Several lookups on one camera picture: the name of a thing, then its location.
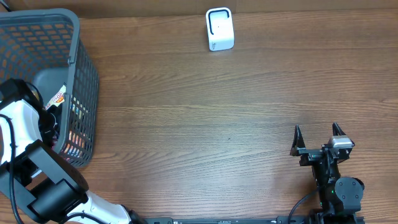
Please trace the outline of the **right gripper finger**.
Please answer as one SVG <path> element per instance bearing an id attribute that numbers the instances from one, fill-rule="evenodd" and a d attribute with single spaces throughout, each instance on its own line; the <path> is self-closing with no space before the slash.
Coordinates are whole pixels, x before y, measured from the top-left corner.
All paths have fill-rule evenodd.
<path id="1" fill-rule="evenodd" d="M 345 132 L 340 128 L 337 122 L 334 122 L 332 124 L 332 130 L 333 130 L 333 135 L 334 136 L 343 136 L 345 135 Z"/>
<path id="2" fill-rule="evenodd" d="M 301 155 L 302 151 L 306 150 L 305 142 L 299 125 L 295 126 L 294 140 L 292 142 L 292 147 L 290 150 L 291 155 Z"/>

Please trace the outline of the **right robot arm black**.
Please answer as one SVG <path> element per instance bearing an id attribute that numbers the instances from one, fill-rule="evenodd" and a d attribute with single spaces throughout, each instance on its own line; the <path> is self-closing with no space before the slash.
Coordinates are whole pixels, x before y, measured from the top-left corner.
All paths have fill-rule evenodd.
<path id="1" fill-rule="evenodd" d="M 317 185 L 321 208 L 312 210 L 306 223 L 359 223 L 356 212 L 361 210 L 364 183 L 358 178 L 341 176 L 338 164 L 349 159 L 355 147 L 337 123 L 333 135 L 319 149 L 307 149 L 298 125 L 295 127 L 291 156 L 299 156 L 301 166 L 310 166 Z"/>

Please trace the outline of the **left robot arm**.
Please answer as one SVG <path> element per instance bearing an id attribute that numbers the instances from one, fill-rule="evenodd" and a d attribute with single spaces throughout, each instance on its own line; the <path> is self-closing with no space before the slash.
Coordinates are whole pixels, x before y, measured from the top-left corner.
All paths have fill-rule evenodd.
<path id="1" fill-rule="evenodd" d="M 24 80 L 1 84 L 1 193 L 17 223 L 145 224 L 133 210 L 97 196 L 81 173 L 42 140 L 50 115 Z"/>

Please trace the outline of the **orange yellow snack bag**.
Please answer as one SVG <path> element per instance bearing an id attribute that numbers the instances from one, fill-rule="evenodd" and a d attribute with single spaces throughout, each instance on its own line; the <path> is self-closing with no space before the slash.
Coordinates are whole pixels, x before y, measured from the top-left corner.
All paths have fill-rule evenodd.
<path id="1" fill-rule="evenodd" d="M 45 109 L 48 110 L 51 106 L 59 107 L 64 101 L 64 94 L 66 92 L 66 84 L 63 84 L 59 91 L 46 104 Z"/>

